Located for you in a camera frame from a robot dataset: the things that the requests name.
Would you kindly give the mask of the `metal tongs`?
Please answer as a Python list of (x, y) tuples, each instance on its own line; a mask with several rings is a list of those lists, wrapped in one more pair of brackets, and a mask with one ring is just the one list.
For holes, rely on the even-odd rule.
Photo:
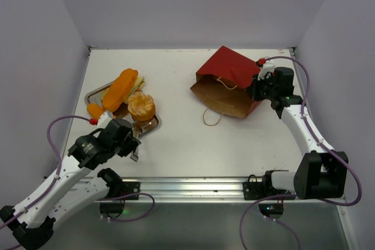
[(139, 140), (139, 135), (141, 134), (142, 129), (140, 129), (136, 124), (133, 124), (133, 141), (134, 141), (134, 148), (130, 154), (130, 159), (137, 162), (139, 160), (138, 151), (139, 145), (141, 144)]

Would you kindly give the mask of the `sugared round fake bun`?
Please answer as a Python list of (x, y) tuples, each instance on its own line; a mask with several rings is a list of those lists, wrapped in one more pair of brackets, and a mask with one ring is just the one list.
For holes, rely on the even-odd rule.
[(152, 119), (156, 113), (154, 99), (141, 91), (135, 92), (127, 101), (128, 111), (134, 121), (144, 122)]

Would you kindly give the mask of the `long orange fake loaf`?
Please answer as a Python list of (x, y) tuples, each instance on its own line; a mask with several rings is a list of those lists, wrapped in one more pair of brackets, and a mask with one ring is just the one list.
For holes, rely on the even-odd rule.
[(87, 105), (87, 112), (93, 119), (99, 119), (105, 111), (99, 105), (89, 103)]

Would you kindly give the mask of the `red brown paper bag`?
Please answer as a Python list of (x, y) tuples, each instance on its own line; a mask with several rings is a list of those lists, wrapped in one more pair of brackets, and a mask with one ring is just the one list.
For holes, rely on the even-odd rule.
[(244, 119), (260, 104), (246, 93), (259, 72), (255, 61), (222, 46), (198, 69), (190, 90), (207, 108)]

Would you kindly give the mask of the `orange fake pastry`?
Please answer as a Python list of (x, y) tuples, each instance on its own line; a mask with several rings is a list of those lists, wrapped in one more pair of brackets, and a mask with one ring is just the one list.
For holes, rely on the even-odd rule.
[(137, 77), (137, 70), (125, 69), (109, 87), (102, 101), (103, 108), (110, 112), (116, 111), (133, 89)]

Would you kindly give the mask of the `fake triangle sandwich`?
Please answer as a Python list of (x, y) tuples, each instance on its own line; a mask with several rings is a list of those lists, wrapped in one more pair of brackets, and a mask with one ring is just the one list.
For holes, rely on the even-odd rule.
[(125, 100), (127, 100), (130, 96), (132, 96), (135, 92), (137, 91), (141, 91), (142, 88), (144, 87), (145, 85), (145, 80), (144, 80), (144, 77), (141, 77), (139, 76), (136, 80), (135, 80), (135, 84), (133, 86), (133, 89), (129, 92), (128, 96), (126, 97)]

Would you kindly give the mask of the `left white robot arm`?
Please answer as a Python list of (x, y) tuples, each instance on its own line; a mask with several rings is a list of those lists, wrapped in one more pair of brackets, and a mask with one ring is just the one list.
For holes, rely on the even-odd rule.
[(85, 187), (72, 188), (113, 156), (128, 156), (139, 140), (122, 118), (100, 118), (97, 129), (76, 139), (56, 170), (27, 198), (1, 208), (1, 220), (24, 249), (39, 249), (65, 219), (90, 203), (121, 194), (122, 179), (110, 168), (100, 170)]

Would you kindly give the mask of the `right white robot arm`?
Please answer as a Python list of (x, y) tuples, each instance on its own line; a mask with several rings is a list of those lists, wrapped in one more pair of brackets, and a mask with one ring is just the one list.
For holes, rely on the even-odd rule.
[(247, 89), (254, 101), (270, 101), (302, 155), (295, 172), (267, 171), (263, 182), (271, 189), (294, 192), (300, 199), (339, 198), (343, 196), (347, 173), (342, 162), (347, 162), (348, 157), (344, 152), (333, 157), (334, 148), (325, 143), (319, 132), (311, 133), (315, 126), (305, 123), (311, 118), (302, 97), (294, 94), (293, 81), (293, 69), (267, 62)]

